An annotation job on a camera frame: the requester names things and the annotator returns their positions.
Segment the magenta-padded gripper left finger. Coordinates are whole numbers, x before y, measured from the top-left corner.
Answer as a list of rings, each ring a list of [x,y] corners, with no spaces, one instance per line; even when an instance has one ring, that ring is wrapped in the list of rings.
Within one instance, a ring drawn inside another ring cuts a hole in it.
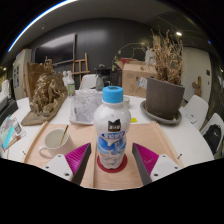
[[[90,154],[91,144],[87,143],[66,155],[56,155],[43,166],[43,170],[80,185]]]

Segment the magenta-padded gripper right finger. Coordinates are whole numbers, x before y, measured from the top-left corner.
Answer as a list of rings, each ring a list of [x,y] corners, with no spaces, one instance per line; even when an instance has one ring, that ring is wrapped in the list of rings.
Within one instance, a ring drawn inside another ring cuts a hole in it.
[[[132,145],[132,154],[143,185],[148,185],[181,169],[168,155],[158,155],[137,143]]]

